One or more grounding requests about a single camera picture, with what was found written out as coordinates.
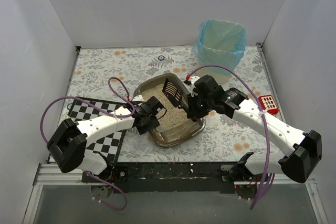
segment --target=patterned table surface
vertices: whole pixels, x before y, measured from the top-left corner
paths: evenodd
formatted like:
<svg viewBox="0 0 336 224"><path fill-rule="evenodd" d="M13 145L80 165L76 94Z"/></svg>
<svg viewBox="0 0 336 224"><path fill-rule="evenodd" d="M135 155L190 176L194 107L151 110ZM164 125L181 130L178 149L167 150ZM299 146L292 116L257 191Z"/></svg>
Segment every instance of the patterned table surface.
<svg viewBox="0 0 336 224"><path fill-rule="evenodd" d="M120 101L109 89L111 76L124 81L131 94L143 81L172 72L184 80L195 69L196 57L191 46L164 48L82 49L80 51L68 95L101 100ZM254 90L257 96L270 94L270 88L257 47L249 46L235 69L237 74ZM113 83L118 92L124 92ZM248 93L235 78L223 85L224 89L238 88ZM61 120L68 113L65 102ZM119 162L216 162L238 161L246 152L266 152L265 138L254 130L211 112L206 117L205 130L194 138L170 147L157 146L149 134L139 135L135 129L126 132ZM279 149L271 144L271 152Z"/></svg>

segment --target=litter box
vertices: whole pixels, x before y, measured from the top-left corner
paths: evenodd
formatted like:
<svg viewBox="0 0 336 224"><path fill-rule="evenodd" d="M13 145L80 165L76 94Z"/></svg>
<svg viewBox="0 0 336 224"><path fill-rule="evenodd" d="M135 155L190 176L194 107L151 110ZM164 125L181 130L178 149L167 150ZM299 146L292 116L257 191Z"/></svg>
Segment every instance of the litter box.
<svg viewBox="0 0 336 224"><path fill-rule="evenodd" d="M174 81L177 85L179 85L184 93L183 97L186 100L187 94L190 92L183 84L183 82L173 73L165 73L160 76L156 76L152 79L149 79L138 86L138 88L134 92L134 96L142 94L145 90L152 89L157 85L163 84L169 78ZM154 141L157 145L163 147L170 147L175 144L182 143L184 141L189 140L193 136L202 132L205 128L205 119L197 119L196 122L193 122L191 119L188 119L186 122L182 123L179 126L171 128L165 131L159 131L159 127L149 130L149 133L153 137Z"/></svg>

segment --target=black and white checkered board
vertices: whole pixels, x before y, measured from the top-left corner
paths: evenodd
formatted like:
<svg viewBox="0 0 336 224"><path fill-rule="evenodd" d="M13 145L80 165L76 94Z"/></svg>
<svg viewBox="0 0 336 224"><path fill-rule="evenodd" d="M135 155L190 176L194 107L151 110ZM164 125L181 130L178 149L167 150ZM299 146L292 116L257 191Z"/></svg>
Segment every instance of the black and white checkered board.
<svg viewBox="0 0 336 224"><path fill-rule="evenodd" d="M118 102L80 98L107 112L112 112L123 105L123 103ZM104 114L80 101L74 101L68 113L68 116L74 119L75 122L93 119L100 115ZM106 137L97 140L96 143L89 145L87 150L102 154L106 157L108 164L116 165L125 133L126 130L123 130L107 135Z"/></svg>

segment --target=white wall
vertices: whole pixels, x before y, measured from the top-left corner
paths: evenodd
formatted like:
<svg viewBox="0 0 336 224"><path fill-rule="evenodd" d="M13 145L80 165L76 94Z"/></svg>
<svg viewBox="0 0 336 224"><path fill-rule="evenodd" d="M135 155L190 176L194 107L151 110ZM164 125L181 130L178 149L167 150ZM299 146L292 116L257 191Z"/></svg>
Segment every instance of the white wall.
<svg viewBox="0 0 336 224"><path fill-rule="evenodd" d="M322 135L315 170L330 223L336 223L336 0L286 0L265 54L287 121Z"/></svg>
<svg viewBox="0 0 336 224"><path fill-rule="evenodd" d="M40 116L66 92L75 47L49 0L0 0L0 223L21 223L39 162ZM51 110L47 136L61 104Z"/></svg>
<svg viewBox="0 0 336 224"><path fill-rule="evenodd" d="M50 0L76 46L192 44L209 18L247 28L248 43L265 40L285 0Z"/></svg>

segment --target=blue plastic bag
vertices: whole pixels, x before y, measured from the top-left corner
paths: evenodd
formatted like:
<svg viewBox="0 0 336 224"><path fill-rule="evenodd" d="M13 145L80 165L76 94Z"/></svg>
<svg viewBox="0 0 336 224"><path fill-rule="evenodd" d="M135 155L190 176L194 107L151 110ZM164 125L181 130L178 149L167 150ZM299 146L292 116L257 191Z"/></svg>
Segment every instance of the blue plastic bag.
<svg viewBox="0 0 336 224"><path fill-rule="evenodd" d="M199 27L199 37L193 46L200 66L217 64L234 70L246 46L246 29L243 25L218 19L208 19ZM210 71L230 76L230 72L220 68Z"/></svg>

